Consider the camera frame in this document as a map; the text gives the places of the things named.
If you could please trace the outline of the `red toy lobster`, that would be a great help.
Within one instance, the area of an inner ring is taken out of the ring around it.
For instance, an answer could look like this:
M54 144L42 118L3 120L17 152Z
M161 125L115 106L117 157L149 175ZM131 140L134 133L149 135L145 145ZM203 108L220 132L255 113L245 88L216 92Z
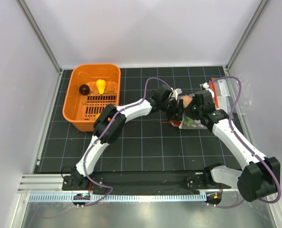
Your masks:
M181 125L180 121L160 121L161 124L171 124L172 126L179 127Z

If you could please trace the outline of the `peach toy fruit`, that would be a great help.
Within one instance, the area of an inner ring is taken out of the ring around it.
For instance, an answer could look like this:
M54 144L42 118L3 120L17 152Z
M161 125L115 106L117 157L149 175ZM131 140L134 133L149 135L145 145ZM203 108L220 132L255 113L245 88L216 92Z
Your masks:
M192 97L189 96L189 95L185 95L185 96L182 96L181 99L183 100L183 107L184 108L187 108L188 105L191 103L192 101Z

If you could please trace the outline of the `clear dotted zip bag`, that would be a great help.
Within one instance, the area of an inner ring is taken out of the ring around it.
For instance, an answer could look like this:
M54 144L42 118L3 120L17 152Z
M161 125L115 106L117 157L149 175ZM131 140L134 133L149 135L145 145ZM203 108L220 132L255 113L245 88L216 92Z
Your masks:
M183 100L183 108L186 108L189 103L192 101L192 94L189 95L182 95L178 97L178 101ZM171 125L174 127L178 127L179 129L185 130L195 130L195 129L206 129L206 127L200 122L200 120L193 120L187 117L185 114L182 116L181 121L170 121Z

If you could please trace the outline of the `green toy grapes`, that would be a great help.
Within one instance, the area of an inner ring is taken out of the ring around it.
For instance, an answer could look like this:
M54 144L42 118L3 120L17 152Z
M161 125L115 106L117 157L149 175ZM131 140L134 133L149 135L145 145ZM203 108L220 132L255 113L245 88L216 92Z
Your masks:
M195 127L193 120L189 117L184 117L182 122L185 127Z

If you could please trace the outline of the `orange plastic basket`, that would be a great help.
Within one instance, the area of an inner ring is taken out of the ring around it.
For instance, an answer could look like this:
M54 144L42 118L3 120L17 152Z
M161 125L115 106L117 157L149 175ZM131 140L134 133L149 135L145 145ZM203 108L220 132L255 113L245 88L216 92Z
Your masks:
M103 95L98 93L96 81L106 81ZM91 92L81 95L79 87L86 84ZM121 70L114 64L83 64L73 70L70 76L63 105L63 117L82 132L93 131L95 116L108 104L119 105Z

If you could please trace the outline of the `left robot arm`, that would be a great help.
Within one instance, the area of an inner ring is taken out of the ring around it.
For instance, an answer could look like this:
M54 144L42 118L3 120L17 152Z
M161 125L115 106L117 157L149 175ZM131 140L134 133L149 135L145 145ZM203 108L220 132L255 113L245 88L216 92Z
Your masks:
M124 125L138 117L163 111L169 117L182 116L183 102L178 100L182 90L163 85L150 96L123 106L108 104L94 123L91 141L81 160L72 168L70 177L79 190L88 188L90 179L87 175L94 167L104 150L120 136Z

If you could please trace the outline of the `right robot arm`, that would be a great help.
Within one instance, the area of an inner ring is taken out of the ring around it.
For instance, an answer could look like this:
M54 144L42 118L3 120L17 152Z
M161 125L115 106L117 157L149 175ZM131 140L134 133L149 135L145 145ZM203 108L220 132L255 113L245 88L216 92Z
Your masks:
M214 188L219 183L237 189L244 200L253 202L276 194L272 202L281 197L280 162L275 157L267 157L256 149L234 125L230 116L222 109L216 109L213 96L208 90L197 91L185 114L199 120L211 133L218 137L238 161L241 169L231 169L224 165L207 168L203 183Z

